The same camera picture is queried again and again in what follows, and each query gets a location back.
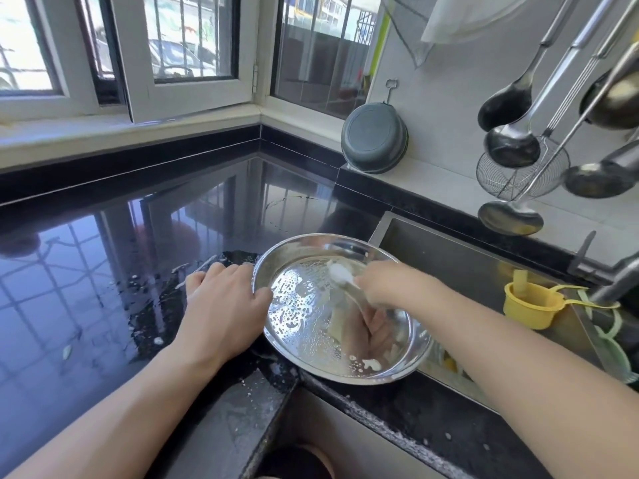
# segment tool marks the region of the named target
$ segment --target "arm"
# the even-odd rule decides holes
[[[272,293],[253,295],[252,270],[217,263],[191,274],[173,343],[7,479],[142,478],[199,392],[264,328]]]
[[[372,304],[423,323],[553,477],[639,477],[636,392],[406,265],[373,262],[356,282]]]

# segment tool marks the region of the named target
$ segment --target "yellow cup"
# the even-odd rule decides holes
[[[504,301],[504,314],[509,318],[519,321],[532,330],[545,330],[552,322],[555,314],[560,312],[569,304],[579,304],[602,309],[614,309],[619,307],[619,303],[613,306],[598,306],[593,303],[586,303],[578,299],[566,299],[563,294],[557,292],[560,289],[587,289],[579,285],[555,285],[548,289],[538,284],[527,283],[526,300],[523,301],[513,294],[513,283],[506,285],[506,300]]]

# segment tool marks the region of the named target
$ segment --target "window pane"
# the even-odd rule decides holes
[[[281,1],[272,95],[346,119],[366,102],[379,0]]]
[[[25,0],[0,0],[0,94],[56,91]]]
[[[144,0],[157,83],[233,77],[236,0]]]
[[[80,0],[82,5],[84,23],[91,41],[91,53],[93,64],[100,79],[115,79],[111,55],[108,50],[106,31],[100,0]]]

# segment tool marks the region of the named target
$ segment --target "kitchen sink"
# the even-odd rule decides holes
[[[391,212],[384,214],[369,242],[499,313],[502,313],[504,305],[504,287],[513,280],[515,269],[529,271],[529,281],[545,287],[561,283]],[[566,294],[569,298],[577,298],[573,290],[568,290]],[[623,380],[623,371],[601,343],[582,308],[566,306],[556,315],[550,328],[539,333]],[[493,409],[487,397],[454,361],[454,357],[438,344],[419,370],[469,399]]]

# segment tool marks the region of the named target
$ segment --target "white tile wall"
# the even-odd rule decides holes
[[[537,44],[555,15],[561,0],[530,0],[512,20],[496,25],[482,37],[458,45],[433,48],[426,63],[415,70],[394,29],[391,29],[371,89],[371,101],[386,98],[386,79],[399,79],[392,93],[393,104],[410,132],[407,158],[380,179],[424,195],[445,205],[476,215],[492,197],[475,179],[475,167],[483,152],[483,131],[477,126],[477,111],[486,98],[521,75]],[[595,39],[578,58],[574,70],[550,95],[533,130],[540,133],[584,63],[628,0],[620,0]],[[571,40],[599,0],[581,0],[537,73],[538,91]],[[596,79],[614,62],[632,33],[627,30],[609,61],[595,70]],[[554,137],[560,140],[578,117],[573,104]],[[597,161],[625,142],[623,131],[606,131],[584,125],[567,149],[572,164]],[[575,251],[591,230],[597,238],[589,257],[613,264],[639,250],[639,189],[625,195],[594,201],[577,198],[558,188],[535,202],[546,222],[534,238]]]

